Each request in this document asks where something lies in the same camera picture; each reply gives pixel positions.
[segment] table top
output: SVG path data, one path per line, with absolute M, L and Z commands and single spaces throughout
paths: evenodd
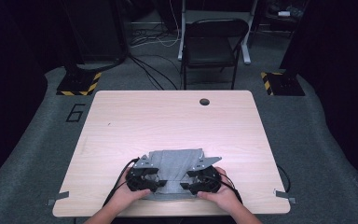
M 208 99 L 201 105 L 200 99 Z M 289 212 L 269 141 L 249 91 L 98 91 L 60 192 L 56 217 L 90 217 L 128 161 L 150 151 L 202 148 L 222 167 L 254 214 Z M 139 200 L 123 217 L 213 216 L 226 212 L 202 199 Z

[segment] chair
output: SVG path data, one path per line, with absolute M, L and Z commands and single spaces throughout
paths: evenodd
M 240 19 L 212 19 L 194 21 L 186 26 L 182 53 L 181 73 L 184 74 L 184 89 L 187 84 L 187 68 L 234 67 L 231 89 L 234 89 L 240 58 L 241 42 L 249 31 L 246 21 Z M 235 46 L 230 40 L 234 37 Z

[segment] gray floor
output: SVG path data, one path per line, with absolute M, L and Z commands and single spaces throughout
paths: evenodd
M 288 43 L 282 35 L 257 34 L 250 49 L 252 64 L 240 63 L 238 69 L 236 89 L 253 93 L 275 160 L 289 174 L 290 194 L 298 200 L 286 215 L 258 216 L 265 223 L 358 223 L 358 174 L 328 131 L 312 87 L 299 77 L 304 97 L 268 96 L 264 88 L 260 73 L 280 71 Z M 179 67 L 178 46 L 178 43 L 169 48 L 143 45 L 132 48 L 131 53 L 156 67 L 179 87 L 181 79 L 172 65 Z M 70 218 L 54 217 L 52 207 L 45 203 L 60 190 L 94 94 L 56 95 L 63 76 L 62 68 L 46 74 L 45 100 L 0 170 L 0 223 L 73 223 Z M 163 77 L 157 74 L 154 77 L 165 90 L 173 90 Z M 229 84 L 188 88 L 227 90 Z M 155 90 L 155 87 L 145 72 L 128 59 L 103 72 L 96 91 L 101 90 Z M 65 122 L 74 104 L 85 104 L 77 108 L 84 113 L 79 122 Z

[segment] black curtain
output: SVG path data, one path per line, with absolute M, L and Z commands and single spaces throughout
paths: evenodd
M 54 41 L 66 42 L 59 57 Z M 0 167 L 43 101 L 47 71 L 82 63 L 60 0 L 0 0 Z
M 331 134 L 358 170 L 358 1 L 310 0 L 282 68 L 315 89 Z

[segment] metal bracket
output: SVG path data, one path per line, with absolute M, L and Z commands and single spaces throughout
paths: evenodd
M 291 198 L 288 193 L 274 190 L 275 196 L 289 200 L 289 203 L 297 203 L 297 198 Z
M 55 202 L 57 200 L 68 198 L 68 197 L 69 197 L 69 191 L 58 193 L 58 194 L 56 194 L 54 199 L 48 199 L 48 201 L 46 202 L 46 206 L 51 206 L 51 205 L 55 204 Z
M 143 155 L 143 157 L 133 165 L 133 168 L 145 169 L 145 168 L 154 168 L 154 166 L 152 161 L 148 159 L 146 155 Z
M 205 158 L 204 155 L 202 154 L 201 157 L 199 157 L 199 161 L 197 161 L 196 165 L 193 166 L 192 171 L 199 171 L 199 170 L 203 170 L 209 166 L 211 166 L 212 164 L 214 164 L 217 161 L 221 161 L 222 158 L 221 157 L 209 157 L 209 158 Z

